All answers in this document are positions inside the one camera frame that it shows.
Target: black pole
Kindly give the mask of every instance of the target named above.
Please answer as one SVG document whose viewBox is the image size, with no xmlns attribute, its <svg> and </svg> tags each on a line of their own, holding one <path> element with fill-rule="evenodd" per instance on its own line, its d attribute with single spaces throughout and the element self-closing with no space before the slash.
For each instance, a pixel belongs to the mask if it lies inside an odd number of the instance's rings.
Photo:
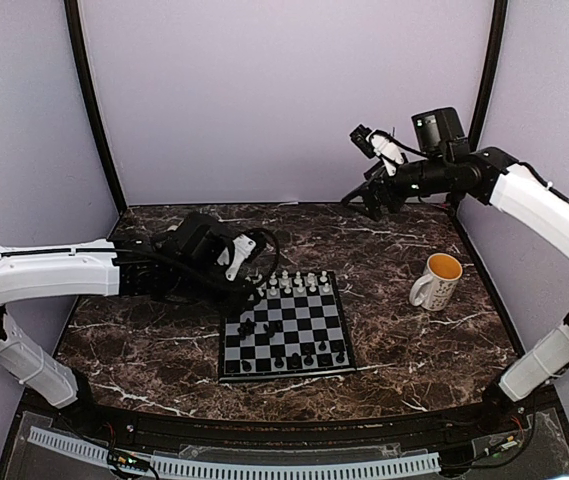
<svg viewBox="0 0 569 480">
<path fill-rule="evenodd" d="M 88 121 L 91 125 L 95 146 L 102 162 L 104 175 L 111 191 L 111 196 L 115 202 L 117 211 L 123 214 L 126 209 L 126 199 L 122 191 L 122 185 L 117 177 L 115 164 L 111 151 L 108 148 L 102 117 L 97 106 L 97 97 L 93 88 L 93 80 L 91 79 L 91 70 L 86 55 L 86 45 L 84 44 L 84 35 L 82 33 L 82 23 L 80 21 L 80 12 L 77 0 L 64 0 L 66 8 L 66 22 L 68 23 L 68 33 L 71 38 L 71 47 L 73 49 L 73 57 L 75 58 L 75 67 L 77 69 L 77 77 L 80 81 L 82 96 L 84 97 L 84 107 L 88 115 Z"/>
<path fill-rule="evenodd" d="M 495 83 L 495 73 L 497 72 L 500 48 L 502 46 L 507 6 L 508 0 L 495 0 L 493 4 L 493 19 L 488 36 L 488 46 L 486 47 L 484 70 L 482 71 L 480 89 L 477 94 L 477 101 L 475 102 L 471 128 L 468 132 L 468 143 L 471 147 L 471 151 L 477 150 L 480 143 L 480 136 L 482 135 L 482 129 L 484 128 L 484 121 L 486 120 L 493 83 Z"/>
</svg>

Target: mug handle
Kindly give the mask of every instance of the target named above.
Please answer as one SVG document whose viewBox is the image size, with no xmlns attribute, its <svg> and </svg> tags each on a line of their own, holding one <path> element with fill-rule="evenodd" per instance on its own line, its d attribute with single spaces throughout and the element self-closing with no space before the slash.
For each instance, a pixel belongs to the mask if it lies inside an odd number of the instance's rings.
<svg viewBox="0 0 569 480">
<path fill-rule="evenodd" d="M 430 273 L 427 273 L 423 277 L 417 279 L 411 288 L 411 293 L 408 296 L 408 301 L 411 302 L 411 305 L 418 307 L 424 302 L 426 295 L 422 293 L 422 289 L 432 281 L 433 275 Z"/>
</svg>

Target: table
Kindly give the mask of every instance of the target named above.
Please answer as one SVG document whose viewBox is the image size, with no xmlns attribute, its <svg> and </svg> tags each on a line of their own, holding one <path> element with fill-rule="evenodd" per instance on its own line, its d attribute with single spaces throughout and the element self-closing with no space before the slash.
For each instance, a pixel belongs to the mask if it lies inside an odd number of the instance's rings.
<svg viewBox="0 0 569 480">
<path fill-rule="evenodd" d="M 114 236 L 152 235 L 193 210 L 238 230 L 274 231 L 281 268 L 335 271 L 359 371 L 220 384 L 212 309 L 83 298 L 57 358 L 88 376 L 102 405 L 212 420 L 371 419 L 478 402 L 516 358 L 469 252 L 432 206 L 407 205 L 380 222 L 336 204 L 141 206 L 129 208 Z M 464 275 L 449 307 L 427 312 L 407 299 L 435 252 L 458 258 Z"/>
</svg>

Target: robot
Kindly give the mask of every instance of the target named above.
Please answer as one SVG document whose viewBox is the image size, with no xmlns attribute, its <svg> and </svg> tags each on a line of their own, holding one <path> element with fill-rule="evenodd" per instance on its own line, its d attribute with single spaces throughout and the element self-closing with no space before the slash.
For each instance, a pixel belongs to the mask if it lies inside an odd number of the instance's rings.
<svg viewBox="0 0 569 480">
<path fill-rule="evenodd" d="M 447 193 L 449 203 L 456 205 L 468 194 L 515 217 L 569 259 L 569 199 L 533 167 L 495 147 L 471 152 L 453 108 L 415 115 L 412 123 L 419 150 L 403 145 L 387 132 L 362 125 L 351 133 L 362 153 L 379 161 L 364 174 L 364 183 L 344 197 L 343 205 L 379 220 L 383 209 L 398 212 L 411 197 L 421 200 Z M 423 159 L 408 163 L 401 149 Z M 358 197 L 360 204 L 351 203 Z M 568 367 L 569 313 L 560 326 L 486 387 L 478 427 L 494 430 L 500 415 L 515 402 Z"/>
<path fill-rule="evenodd" d="M 264 293 L 240 267 L 271 244 L 277 268 L 279 245 L 265 229 L 234 232 L 215 218 L 191 213 L 168 231 L 147 239 L 95 240 L 37 248 L 0 246 L 0 365 L 21 385 L 37 391 L 67 423 L 97 430 L 86 377 L 53 359 L 6 311 L 12 301 L 60 295 L 150 295 L 157 301 L 206 301 L 225 315 L 239 314 Z"/>
</svg>

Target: chessboard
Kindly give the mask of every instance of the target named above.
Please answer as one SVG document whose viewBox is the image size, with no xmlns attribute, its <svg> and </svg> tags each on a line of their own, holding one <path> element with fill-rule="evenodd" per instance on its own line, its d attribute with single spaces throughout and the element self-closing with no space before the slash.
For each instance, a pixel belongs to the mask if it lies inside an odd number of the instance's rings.
<svg viewBox="0 0 569 480">
<path fill-rule="evenodd" d="M 258 289 L 262 300 L 227 318 L 219 381 L 354 372 L 355 356 L 333 272 L 286 271 Z"/>
</svg>

